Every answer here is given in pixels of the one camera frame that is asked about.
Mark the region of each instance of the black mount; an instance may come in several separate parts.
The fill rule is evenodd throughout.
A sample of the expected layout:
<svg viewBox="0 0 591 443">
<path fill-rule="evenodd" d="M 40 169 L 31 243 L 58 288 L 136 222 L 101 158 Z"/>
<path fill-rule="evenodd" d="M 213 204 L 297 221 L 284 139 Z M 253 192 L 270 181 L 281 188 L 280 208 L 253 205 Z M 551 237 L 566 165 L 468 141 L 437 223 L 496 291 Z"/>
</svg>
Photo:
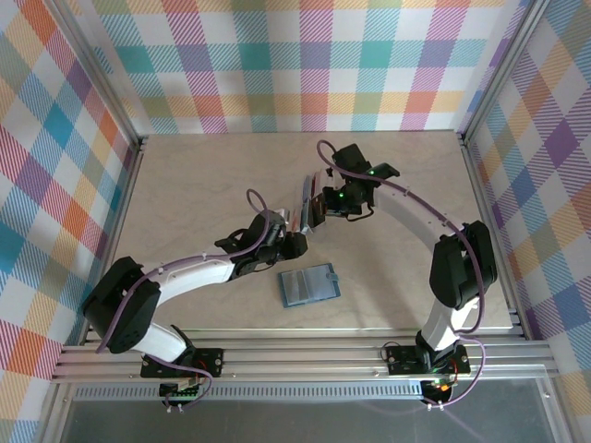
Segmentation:
<svg viewBox="0 0 591 443">
<path fill-rule="evenodd" d="M 454 345 L 453 351 L 445 358 L 427 367 L 416 353 L 416 346 L 387 346 L 383 349 L 384 361 L 388 365 L 391 376 L 438 374 L 453 375 L 457 367 L 458 374 L 470 374 L 470 362 L 466 349 L 462 345 Z"/>
<path fill-rule="evenodd" d="M 400 173 L 391 167 L 388 163 L 381 163 L 372 167 L 371 163 L 361 153 L 357 144 L 346 146 L 337 150 L 332 155 L 334 164 L 339 168 L 345 169 L 351 173 L 363 174 L 368 177 L 378 177 L 387 179 L 398 177 Z M 332 189 L 324 187 L 322 194 L 324 196 L 325 214 L 328 216 L 345 217 L 349 220 L 350 215 L 361 215 L 363 206 L 374 206 L 373 190 L 380 186 L 380 183 L 373 180 L 362 180 L 344 175 L 345 185 L 341 189 Z"/>
<path fill-rule="evenodd" d="M 287 232 L 285 220 L 276 212 L 269 213 L 269 231 L 265 240 L 251 253 L 232 258 L 235 263 L 230 280 L 254 272 L 261 264 L 269 266 L 278 261 L 291 260 L 302 256 L 308 250 L 308 242 L 302 233 Z M 265 217 L 258 214 L 248 229 L 234 231 L 228 237 L 218 240 L 214 244 L 226 253 L 241 251 L 255 244 L 263 233 Z"/>
<path fill-rule="evenodd" d="M 143 277 L 141 265 L 131 257 L 119 258 L 104 274 L 82 304 L 82 313 L 103 337 L 123 300 L 123 293 Z M 111 353 L 124 353 L 138 344 L 148 331 L 160 298 L 158 283 L 146 280 L 127 303 L 117 327 L 107 343 Z"/>
<path fill-rule="evenodd" d="M 482 221 L 464 224 L 464 235 L 476 254 L 484 290 L 497 280 L 497 266 L 492 251 L 490 232 Z M 443 236 L 435 244 L 431 273 L 428 279 L 437 299 L 448 307 L 462 309 L 478 296 L 476 272 L 457 235 Z"/>
</svg>

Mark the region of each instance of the plaid wallpaper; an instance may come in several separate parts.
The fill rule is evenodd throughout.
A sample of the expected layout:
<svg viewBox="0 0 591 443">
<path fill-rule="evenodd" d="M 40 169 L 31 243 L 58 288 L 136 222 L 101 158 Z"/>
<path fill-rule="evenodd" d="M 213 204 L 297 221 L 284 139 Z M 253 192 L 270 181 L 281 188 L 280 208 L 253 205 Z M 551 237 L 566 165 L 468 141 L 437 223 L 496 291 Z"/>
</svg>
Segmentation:
<svg viewBox="0 0 591 443">
<path fill-rule="evenodd" d="M 519 3 L 69 1 L 142 134 L 452 128 Z"/>
<path fill-rule="evenodd" d="M 478 84 L 478 88 L 476 89 L 476 93 L 474 94 L 474 96 L 472 97 L 472 100 L 470 101 L 470 104 L 468 106 L 468 110 L 467 110 L 464 118 L 462 119 L 462 123 L 457 128 L 458 132 L 460 132 L 460 133 L 465 132 L 465 130 L 468 126 L 468 123 L 470 123 L 470 119 L 472 118 L 472 116 L 476 112 L 476 109 L 478 109 L 478 105 L 480 104 L 480 101 L 482 100 L 482 97 L 483 97 L 485 91 L 487 90 L 495 72 L 497 71 L 497 67 L 499 67 L 499 64 L 501 63 L 502 58 L 505 55 L 505 52 L 507 51 L 507 49 L 509 49 L 509 45 L 511 43 L 511 38 L 513 37 L 514 33 L 517 31 L 519 23 L 521 22 L 521 19 L 524 17 L 524 13 L 527 10 L 527 7 L 531 3 L 532 3 L 532 0 L 520 0 L 519 6 L 515 9 L 513 16 L 511 18 L 511 21 L 509 22 L 509 26 L 507 27 L 507 29 L 505 30 L 505 32 L 502 35 L 502 39 L 499 42 L 499 46 L 497 47 L 495 54 L 492 56 L 492 58 L 488 62 L 487 69 L 484 73 L 484 76 L 482 76 L 482 79 L 480 79 L 480 83 Z"/>
<path fill-rule="evenodd" d="M 553 0 L 474 141 L 527 319 L 591 441 L 590 0 Z"/>
<path fill-rule="evenodd" d="M 42 0 L 0 0 L 0 442 L 31 441 L 131 150 Z"/>
</svg>

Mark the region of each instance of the cable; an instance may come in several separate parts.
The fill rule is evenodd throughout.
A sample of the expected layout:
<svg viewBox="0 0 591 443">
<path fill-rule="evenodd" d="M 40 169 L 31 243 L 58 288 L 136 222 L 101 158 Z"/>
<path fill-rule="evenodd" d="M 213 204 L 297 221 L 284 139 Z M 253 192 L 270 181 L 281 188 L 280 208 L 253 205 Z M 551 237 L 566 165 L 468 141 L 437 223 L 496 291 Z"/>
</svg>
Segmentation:
<svg viewBox="0 0 591 443">
<path fill-rule="evenodd" d="M 260 205 L 262 206 L 262 210 L 260 210 L 259 208 L 257 208 L 254 205 L 254 203 L 252 202 L 252 200 L 250 198 L 250 194 L 254 194 L 255 197 L 259 200 Z M 247 202 L 254 211 L 256 211 L 258 214 L 264 214 L 264 217 L 265 217 L 265 225 L 264 225 L 262 234 L 260 235 L 259 239 L 254 244 L 247 247 L 246 249 L 243 249 L 242 251 L 233 252 L 231 254 L 221 254 L 221 255 L 214 255 L 214 256 L 205 256 L 205 255 L 201 254 L 198 256 L 180 258 L 176 261 L 171 261 L 170 263 L 166 263 L 165 265 L 162 265 L 159 268 L 153 269 L 150 272 L 148 272 L 147 274 L 145 274 L 144 276 L 142 276 L 141 278 L 139 278 L 131 286 L 131 288 L 129 288 L 129 291 L 127 291 L 127 294 L 124 296 L 123 300 L 121 300 L 119 307 L 115 311 L 115 315 L 113 316 L 113 320 L 111 320 L 111 324 L 109 325 L 108 330 L 104 334 L 104 337 L 101 340 L 101 344 L 99 344 L 99 347 L 97 348 L 96 353 L 101 353 L 102 351 L 104 351 L 104 348 L 107 347 L 109 340 L 111 340 L 111 337 L 113 336 L 113 333 L 115 332 L 115 328 L 117 327 L 117 323 L 119 322 L 119 319 L 123 315 L 123 311 L 125 310 L 127 303 L 129 303 L 129 300 L 131 299 L 131 296 L 135 293 L 135 291 L 138 289 L 138 287 L 146 280 L 148 280 L 156 275 L 159 275 L 166 270 L 173 269 L 175 267 L 191 265 L 193 263 L 200 263 L 200 262 L 206 261 L 211 258 L 217 258 L 220 260 L 227 260 L 230 258 L 239 257 L 239 256 L 243 256 L 245 254 L 248 254 L 249 252 L 254 251 L 257 247 L 259 247 L 259 245 L 265 240 L 265 237 L 267 236 L 267 232 L 269 231 L 269 223 L 270 223 L 269 209 L 267 208 L 267 203 L 265 203 L 265 200 L 263 199 L 263 197 L 254 189 L 247 190 Z"/>
<path fill-rule="evenodd" d="M 263 269 L 255 269 L 255 270 L 253 270 L 253 272 L 263 272 L 264 270 L 271 269 L 273 266 L 275 266 L 275 263 L 273 263 L 272 265 L 269 265 L 269 266 L 267 266 L 266 268 L 263 268 Z"/>
<path fill-rule="evenodd" d="M 404 187 L 399 186 L 399 185 L 397 185 L 393 182 L 390 182 L 388 180 L 384 180 L 383 178 L 374 177 L 371 175 L 351 173 L 343 168 L 340 168 L 336 164 L 332 163 L 322 153 L 321 147 L 323 144 L 327 145 L 329 148 L 331 148 L 333 152 L 336 152 L 336 148 L 331 144 L 330 141 L 327 141 L 327 140 L 319 140 L 319 142 L 316 144 L 316 151 L 318 152 L 318 155 L 320 156 L 322 161 L 325 162 L 326 164 L 328 164 L 334 171 L 337 171 L 338 173 L 340 173 L 342 175 L 348 175 L 349 177 L 353 177 L 353 178 L 357 178 L 357 179 L 361 179 L 361 180 L 372 180 L 372 181 L 378 182 L 382 185 L 392 187 L 392 188 L 396 189 L 397 191 L 404 192 L 404 194 L 406 196 L 410 197 L 411 199 L 416 201 L 418 204 L 423 206 L 431 214 L 433 214 L 435 217 L 437 217 L 442 223 L 445 223 L 445 225 L 448 226 L 457 235 L 457 237 L 460 239 L 460 241 L 464 244 L 465 250 L 466 250 L 468 256 L 470 257 L 470 260 L 472 261 L 472 266 L 473 266 L 474 272 L 476 274 L 476 284 L 478 286 L 479 310 L 478 310 L 478 317 L 476 319 L 475 326 L 473 326 L 470 329 L 458 329 L 458 330 L 455 330 L 454 332 L 456 334 L 460 334 L 460 333 L 471 334 L 473 332 L 476 332 L 478 330 L 478 328 L 480 328 L 480 324 L 482 323 L 482 318 L 484 316 L 484 308 L 485 308 L 484 282 L 482 281 L 482 270 L 480 269 L 478 259 L 476 258 L 476 253 L 474 252 L 472 245 L 470 245 L 470 242 L 468 242 L 468 239 L 465 237 L 465 235 L 458 229 L 457 226 L 455 226 L 451 221 L 447 220 L 447 218 L 443 214 L 441 214 L 438 210 L 436 210 L 431 205 L 429 205 L 427 203 L 427 201 L 425 201 L 423 198 L 419 197 L 417 194 L 409 191 L 408 189 L 405 189 Z M 480 349 L 482 350 L 482 363 L 480 365 L 480 368 L 476 372 L 474 379 L 468 385 L 468 387 L 465 389 L 465 391 L 462 392 L 455 399 L 447 401 L 445 403 L 446 405 L 452 405 L 452 404 L 457 403 L 459 400 L 463 399 L 474 388 L 474 386 L 478 382 L 478 379 L 480 378 L 480 375 L 482 374 L 482 370 L 484 369 L 484 365 L 487 360 L 487 352 L 484 348 L 484 344 L 482 344 L 482 342 L 480 340 L 477 340 L 475 338 L 465 337 L 463 335 L 458 336 L 458 338 L 462 341 L 476 343 L 480 346 Z"/>
<path fill-rule="evenodd" d="M 201 374 L 201 375 L 205 376 L 210 381 L 207 389 L 205 389 L 195 400 L 192 400 L 189 403 L 187 403 L 185 406 L 183 406 L 182 408 L 179 408 L 179 412 L 182 412 L 183 410 L 186 411 L 187 409 L 191 409 L 193 406 L 195 406 L 197 403 L 199 403 L 203 397 L 205 397 L 207 394 L 210 393 L 211 387 L 213 386 L 213 376 L 209 372 L 201 370 L 201 369 L 197 369 L 196 367 L 181 366 L 181 365 L 175 365 L 174 363 L 168 363 L 168 362 L 165 362 L 161 358 L 154 357 L 153 355 L 149 355 L 149 357 L 154 362 L 156 362 L 160 365 L 168 366 L 172 369 L 178 369 L 179 371 L 187 371 L 187 372 L 194 372 L 195 374 Z M 166 396 L 164 397 L 164 404 L 168 408 L 168 411 L 171 411 L 170 403 L 168 402 L 169 399 L 170 399 L 170 394 L 166 394 Z"/>
<path fill-rule="evenodd" d="M 470 391 L 474 388 L 474 386 L 478 382 L 478 379 L 480 378 L 480 375 L 482 374 L 482 370 L 484 369 L 484 365 L 487 362 L 487 352 L 484 349 L 484 344 L 482 344 L 482 341 L 480 341 L 478 339 L 474 339 L 474 338 L 464 337 L 464 336 L 460 337 L 460 340 L 467 341 L 469 343 L 475 343 L 478 346 L 480 346 L 480 350 L 482 351 L 482 362 L 480 363 L 480 367 L 478 368 L 476 375 L 474 376 L 473 380 L 470 382 L 468 387 L 465 389 L 465 391 L 462 392 L 460 395 L 458 395 L 455 399 L 449 400 L 446 403 L 444 403 L 444 406 L 451 406 L 451 405 L 457 403 L 458 401 L 460 401 L 461 399 L 463 399 L 466 395 L 468 395 L 470 393 Z"/>
<path fill-rule="evenodd" d="M 441 214 L 438 210 L 436 210 L 431 205 L 429 205 L 427 203 L 427 201 L 425 201 L 423 198 L 419 197 L 417 194 L 409 191 L 408 189 L 405 189 L 404 187 L 397 185 L 393 182 L 390 182 L 388 180 L 384 180 L 383 178 L 375 177 L 372 175 L 351 173 L 343 168 L 340 168 L 336 164 L 332 163 L 322 153 L 321 146 L 323 144 L 327 145 L 333 151 L 336 151 L 336 148 L 331 144 L 330 141 L 327 141 L 327 140 L 319 140 L 319 142 L 316 145 L 316 151 L 318 152 L 318 155 L 320 156 L 320 158 L 326 164 L 328 164 L 334 171 L 337 171 L 338 173 L 340 173 L 342 175 L 348 175 L 353 178 L 358 178 L 361 180 L 371 180 L 374 182 L 378 182 L 382 185 L 392 187 L 392 188 L 396 189 L 397 191 L 404 192 L 404 194 L 406 196 L 410 197 L 411 199 L 416 201 L 418 204 L 423 206 L 431 214 L 433 214 L 435 217 L 437 217 L 442 223 L 445 223 L 445 225 L 448 226 L 457 235 L 457 237 L 460 239 L 460 241 L 464 244 L 465 250 L 466 250 L 468 256 L 470 257 L 470 260 L 472 261 L 472 266 L 473 266 L 474 272 L 476 274 L 476 284 L 478 286 L 478 302 L 479 302 L 480 309 L 478 310 L 478 317 L 476 319 L 476 324 L 474 327 L 472 327 L 470 329 L 458 329 L 455 332 L 456 333 L 463 333 L 463 334 L 471 334 L 471 333 L 475 332 L 478 328 L 480 328 L 480 324 L 482 323 L 482 318 L 484 316 L 484 304 L 485 304 L 485 302 L 484 302 L 484 282 L 482 281 L 482 271 L 480 269 L 480 265 L 478 264 L 478 259 L 476 258 L 476 253 L 474 252 L 472 245 L 470 245 L 470 242 L 468 242 L 468 239 L 465 237 L 465 235 L 462 233 L 462 231 L 460 231 L 457 228 L 457 226 L 455 226 L 451 221 L 447 220 L 447 218 L 443 214 Z"/>
<path fill-rule="evenodd" d="M 369 210 L 369 214 L 366 215 L 362 215 L 361 217 L 357 217 L 356 219 L 349 219 L 349 216 L 347 215 L 344 219 L 347 220 L 348 222 L 359 222 L 360 220 L 364 220 L 364 219 L 368 219 L 369 217 L 371 217 L 374 214 L 374 210 L 373 208 L 371 208 L 371 206 L 368 203 L 368 210 Z"/>
</svg>

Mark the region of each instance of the tabletop surface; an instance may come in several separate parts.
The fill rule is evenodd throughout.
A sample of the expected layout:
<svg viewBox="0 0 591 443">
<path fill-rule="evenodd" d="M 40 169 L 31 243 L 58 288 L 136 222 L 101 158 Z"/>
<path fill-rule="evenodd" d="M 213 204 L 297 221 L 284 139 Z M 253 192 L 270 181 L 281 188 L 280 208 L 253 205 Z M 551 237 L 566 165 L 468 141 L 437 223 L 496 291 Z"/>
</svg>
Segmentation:
<svg viewBox="0 0 591 443">
<path fill-rule="evenodd" d="M 152 136 L 116 256 L 166 262 L 208 248 L 248 227 L 254 215 L 245 197 L 249 187 L 272 209 L 291 207 L 306 174 L 323 167 L 320 138 L 337 149 L 355 142 L 372 164 L 390 163 L 436 208 L 467 222 L 480 218 L 452 132 Z M 341 297 L 285 309 L 278 272 L 323 263 L 339 275 Z M 183 329 L 420 329 L 435 299 L 430 264 L 420 240 L 379 210 L 362 222 L 329 219 L 308 239 L 303 257 L 180 295 L 162 305 L 155 320 Z M 511 326 L 498 282 L 486 307 L 483 326 Z"/>
</svg>

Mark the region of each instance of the purple cable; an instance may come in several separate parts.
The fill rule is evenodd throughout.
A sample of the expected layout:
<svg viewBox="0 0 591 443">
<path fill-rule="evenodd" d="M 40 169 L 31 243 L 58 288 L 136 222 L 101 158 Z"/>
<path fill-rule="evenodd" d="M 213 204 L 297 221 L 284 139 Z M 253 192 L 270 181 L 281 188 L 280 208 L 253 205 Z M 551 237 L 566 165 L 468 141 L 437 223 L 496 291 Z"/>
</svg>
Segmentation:
<svg viewBox="0 0 591 443">
<path fill-rule="evenodd" d="M 207 394 L 210 393 L 211 387 L 213 386 L 213 377 L 211 376 L 211 374 L 209 372 L 204 371 L 202 369 L 197 369 L 196 367 L 181 366 L 181 365 L 175 365 L 174 363 L 168 363 L 168 362 L 165 362 L 161 358 L 154 357 L 153 355 L 149 355 L 149 357 L 154 362 L 159 363 L 160 365 L 165 365 L 165 366 L 168 366 L 172 369 L 178 369 L 180 371 L 188 371 L 188 372 L 194 372 L 195 374 L 201 374 L 201 375 L 207 377 L 207 379 L 210 381 L 207 389 L 205 389 L 195 400 L 190 401 L 185 406 L 183 406 L 182 410 L 186 411 L 188 409 L 191 409 L 193 406 L 195 406 L 197 403 L 199 403 L 203 397 L 205 397 Z M 168 402 L 169 398 L 170 398 L 170 394 L 166 394 L 166 396 L 164 397 L 164 403 L 166 404 L 167 408 L 170 408 L 170 404 Z"/>
<path fill-rule="evenodd" d="M 331 144 L 331 142 L 329 142 L 327 140 L 320 140 L 318 142 L 318 144 L 316 145 L 316 150 L 318 151 L 318 155 L 320 156 L 320 158 L 326 164 L 331 166 L 331 168 L 333 170 L 337 171 L 341 175 L 348 175 L 350 177 L 360 178 L 362 180 L 372 180 L 374 182 L 378 182 L 378 183 L 381 183 L 382 185 L 386 185 L 386 186 L 392 187 L 398 191 L 404 192 L 407 196 L 409 196 L 411 199 L 413 199 L 418 204 L 423 206 L 426 210 L 428 210 L 435 217 L 440 219 L 441 222 L 445 223 L 445 225 L 448 226 L 458 236 L 460 241 L 464 244 L 466 252 L 468 253 L 468 256 L 470 257 L 470 260 L 472 261 L 472 266 L 474 267 L 474 272 L 476 274 L 476 284 L 478 286 L 478 302 L 480 303 L 480 309 L 478 310 L 478 317 L 476 319 L 476 324 L 474 325 L 474 327 L 472 327 L 470 329 L 458 329 L 455 332 L 456 333 L 463 333 L 463 334 L 471 334 L 471 333 L 475 332 L 478 328 L 480 328 L 480 324 L 482 323 L 482 317 L 484 316 L 484 282 L 482 281 L 482 271 L 480 270 L 480 265 L 478 264 L 478 260 L 476 258 L 476 253 L 474 252 L 474 249 L 470 245 L 470 242 L 468 242 L 468 239 L 465 238 L 465 235 L 451 221 L 447 220 L 447 218 L 443 214 L 441 214 L 438 210 L 436 210 L 431 205 L 429 205 L 427 203 L 427 201 L 425 201 L 423 198 L 419 197 L 417 194 L 409 191 L 408 189 L 406 189 L 400 185 L 397 185 L 393 182 L 389 182 L 388 180 L 384 180 L 383 178 L 373 177 L 371 175 L 351 173 L 349 171 L 346 171 L 343 168 L 339 168 L 336 164 L 332 163 L 330 160 L 328 160 L 324 156 L 324 154 L 322 153 L 322 149 L 321 149 L 322 144 L 327 145 L 333 151 L 336 151 L 336 149 Z"/>
<path fill-rule="evenodd" d="M 262 210 L 259 210 L 259 208 L 257 208 L 254 205 L 254 203 L 250 199 L 250 194 L 254 194 L 255 197 L 259 200 L 260 205 L 262 206 Z M 104 334 L 104 337 L 101 340 L 101 344 L 99 344 L 99 347 L 97 348 L 96 353 L 101 353 L 102 351 L 104 351 L 104 348 L 106 348 L 107 343 L 109 342 L 109 340 L 111 340 L 111 337 L 113 336 L 113 333 L 115 332 L 115 328 L 117 327 L 117 323 L 119 323 L 119 319 L 123 315 L 123 311 L 125 310 L 127 303 L 129 303 L 131 296 L 135 293 L 136 289 L 138 289 L 138 287 L 143 282 L 145 282 L 147 279 L 150 279 L 156 275 L 159 275 L 161 273 L 161 270 L 165 271 L 165 270 L 170 270 L 170 269 L 177 267 L 177 266 L 190 265 L 190 264 L 193 264 L 194 262 L 197 262 L 197 263 L 203 262 L 203 261 L 206 261 L 208 258 L 218 258 L 221 260 L 227 260 L 227 259 L 230 259 L 233 257 L 239 257 L 239 256 L 243 256 L 245 254 L 248 254 L 249 252 L 254 251 L 257 247 L 259 247 L 259 245 L 264 241 L 265 237 L 267 236 L 267 232 L 269 231 L 269 209 L 267 208 L 267 203 L 265 203 L 265 200 L 263 199 L 262 195 L 259 194 L 254 189 L 247 190 L 247 201 L 248 201 L 248 204 L 250 205 L 250 207 L 254 211 L 256 211 L 258 214 L 264 214 L 264 216 L 265 216 L 265 226 L 262 230 L 262 234 L 260 235 L 259 239 L 253 245 L 247 247 L 246 249 L 244 249 L 242 251 L 233 252 L 232 254 L 221 254 L 221 255 L 215 255 L 215 256 L 203 256 L 201 254 L 198 256 L 180 258 L 176 261 L 171 261 L 170 263 L 166 263 L 165 265 L 162 265 L 159 268 L 153 269 L 150 272 L 148 272 L 147 274 L 145 274 L 143 277 L 138 279 L 131 286 L 131 288 L 129 288 L 129 291 L 127 291 L 126 296 L 123 298 L 123 300 L 119 304 L 119 307 L 115 311 L 115 315 L 113 316 L 113 320 L 111 320 L 111 324 L 109 325 L 109 328 L 107 329 L 106 333 Z"/>
<path fill-rule="evenodd" d="M 432 213 L 435 217 L 437 217 L 439 220 L 441 220 L 443 223 L 445 223 L 445 225 L 448 226 L 452 231 L 455 232 L 455 234 L 458 236 L 460 241 L 464 244 L 466 252 L 468 253 L 468 256 L 470 257 L 470 260 L 472 261 L 472 266 L 474 267 L 474 271 L 476 274 L 476 283 L 478 285 L 478 302 L 480 304 L 480 306 L 479 306 L 480 309 L 478 310 L 478 318 L 476 320 L 475 326 L 470 329 L 458 329 L 455 331 L 455 333 L 456 334 L 459 334 L 459 333 L 471 334 L 471 333 L 475 332 L 478 328 L 480 328 L 480 323 L 482 323 L 482 317 L 484 316 L 484 282 L 482 281 L 482 270 L 480 269 L 480 265 L 478 264 L 478 260 L 476 258 L 476 253 L 474 252 L 474 249 L 470 245 L 470 242 L 468 242 L 468 239 L 465 238 L 465 235 L 451 221 L 447 220 L 447 218 L 443 214 L 441 214 L 438 210 L 436 210 L 431 205 L 429 205 L 427 203 L 427 201 L 425 201 L 423 198 L 419 197 L 417 194 L 410 192 L 408 189 L 405 189 L 404 187 L 399 186 L 393 182 L 389 182 L 388 180 L 384 180 L 383 178 L 373 177 L 371 175 L 351 173 L 349 171 L 346 171 L 343 168 L 339 168 L 336 164 L 332 163 L 329 159 L 327 159 L 324 156 L 324 154 L 322 153 L 322 149 L 321 149 L 321 146 L 323 144 L 325 144 L 329 148 L 331 148 L 333 152 L 336 152 L 336 148 L 331 144 L 330 141 L 327 141 L 327 140 L 319 140 L 319 142 L 316 145 L 316 151 L 318 152 L 318 155 L 320 156 L 320 158 L 326 164 L 328 164 L 334 171 L 340 173 L 341 175 L 348 175 L 350 177 L 359 178 L 361 180 L 373 180 L 374 182 L 378 182 L 383 185 L 392 187 L 398 191 L 404 192 L 407 196 L 409 196 L 411 199 L 413 199 L 414 201 L 419 203 L 426 210 L 428 210 L 430 213 Z M 476 343 L 480 346 L 480 349 L 482 351 L 482 364 L 480 365 L 480 368 L 476 372 L 474 379 L 472 380 L 470 385 L 468 385 L 468 387 L 465 389 L 465 391 L 462 392 L 462 394 L 458 395 L 455 399 L 446 402 L 445 403 L 446 406 L 457 403 L 459 400 L 463 399 L 472 390 L 472 388 L 478 382 L 478 379 L 480 378 L 480 375 L 482 374 L 482 370 L 484 369 L 484 364 L 487 361 L 487 352 L 484 349 L 484 344 L 482 344 L 482 342 L 480 340 L 477 340 L 477 339 L 474 339 L 471 337 L 465 337 L 463 335 L 460 336 L 459 338 L 460 338 L 460 340 Z"/>
</svg>

